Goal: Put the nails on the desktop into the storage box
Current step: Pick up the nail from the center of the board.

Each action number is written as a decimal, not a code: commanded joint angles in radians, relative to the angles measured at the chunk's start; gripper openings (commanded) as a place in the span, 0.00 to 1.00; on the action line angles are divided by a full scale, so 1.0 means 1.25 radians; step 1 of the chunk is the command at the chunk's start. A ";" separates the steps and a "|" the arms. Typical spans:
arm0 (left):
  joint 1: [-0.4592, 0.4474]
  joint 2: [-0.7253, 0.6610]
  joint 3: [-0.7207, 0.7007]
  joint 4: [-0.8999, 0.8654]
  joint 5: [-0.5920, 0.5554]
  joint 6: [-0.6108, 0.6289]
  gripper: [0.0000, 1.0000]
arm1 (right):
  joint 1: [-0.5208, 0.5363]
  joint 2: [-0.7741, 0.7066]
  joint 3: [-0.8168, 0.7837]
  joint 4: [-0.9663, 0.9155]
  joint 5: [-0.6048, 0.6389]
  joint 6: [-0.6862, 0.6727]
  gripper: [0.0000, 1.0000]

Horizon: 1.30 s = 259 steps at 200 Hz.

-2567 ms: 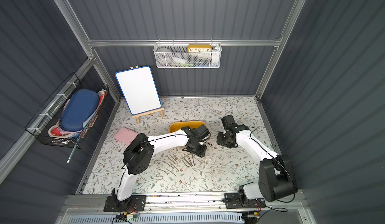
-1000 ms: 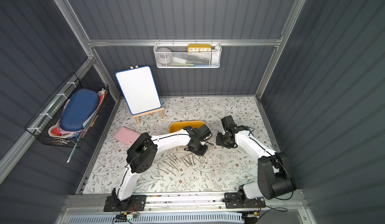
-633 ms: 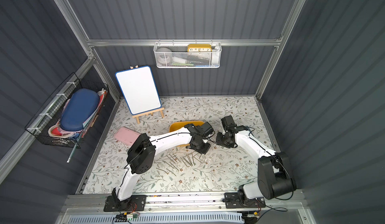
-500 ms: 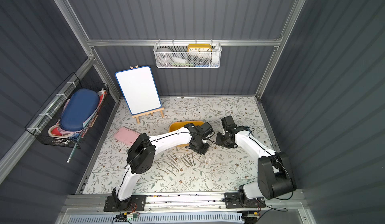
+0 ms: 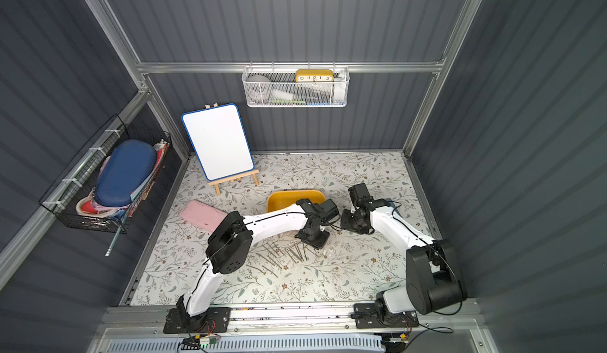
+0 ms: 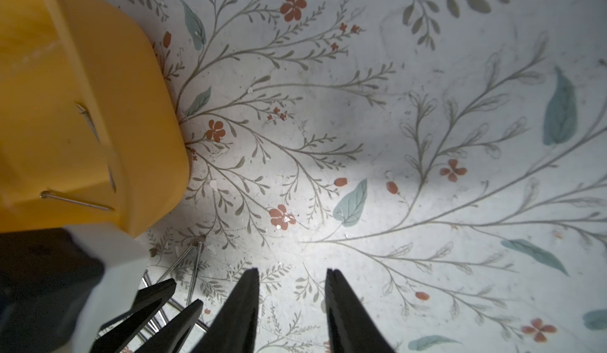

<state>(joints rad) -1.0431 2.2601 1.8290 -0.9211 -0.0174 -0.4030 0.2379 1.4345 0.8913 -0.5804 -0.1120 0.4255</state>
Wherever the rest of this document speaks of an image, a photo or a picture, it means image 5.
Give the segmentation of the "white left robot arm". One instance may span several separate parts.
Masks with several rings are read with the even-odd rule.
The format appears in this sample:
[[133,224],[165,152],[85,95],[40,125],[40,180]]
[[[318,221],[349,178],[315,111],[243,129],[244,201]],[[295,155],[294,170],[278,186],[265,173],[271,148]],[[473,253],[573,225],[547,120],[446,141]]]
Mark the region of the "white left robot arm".
[[295,231],[296,239],[319,250],[330,236],[326,226],[339,216],[332,200],[321,204],[308,199],[296,201],[284,209],[257,216],[230,212],[208,239],[206,259],[190,291],[182,295],[176,309],[180,322],[188,326],[201,321],[213,294],[227,275],[239,270],[248,258],[251,247],[278,234]]

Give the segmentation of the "yellow plastic storage box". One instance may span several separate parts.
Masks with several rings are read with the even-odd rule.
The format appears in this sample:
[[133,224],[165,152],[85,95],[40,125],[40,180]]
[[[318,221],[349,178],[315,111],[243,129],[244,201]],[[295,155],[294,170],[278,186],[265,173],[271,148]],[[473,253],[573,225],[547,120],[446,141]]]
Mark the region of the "yellow plastic storage box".
[[267,212],[274,212],[291,206],[302,199],[312,203],[323,203],[325,195],[319,190],[281,190],[272,193],[267,201]]

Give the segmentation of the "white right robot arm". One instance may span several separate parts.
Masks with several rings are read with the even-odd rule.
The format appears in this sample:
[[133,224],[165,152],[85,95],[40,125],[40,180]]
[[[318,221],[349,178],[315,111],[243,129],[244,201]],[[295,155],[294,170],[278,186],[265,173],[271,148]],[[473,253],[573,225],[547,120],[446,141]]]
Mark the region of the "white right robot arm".
[[389,201],[375,199],[363,183],[350,187],[348,192],[353,209],[342,212],[341,228],[357,234],[378,232],[405,257],[405,283],[381,291],[376,297],[380,315],[440,313],[467,300],[455,247],[447,239],[433,239],[413,227]]

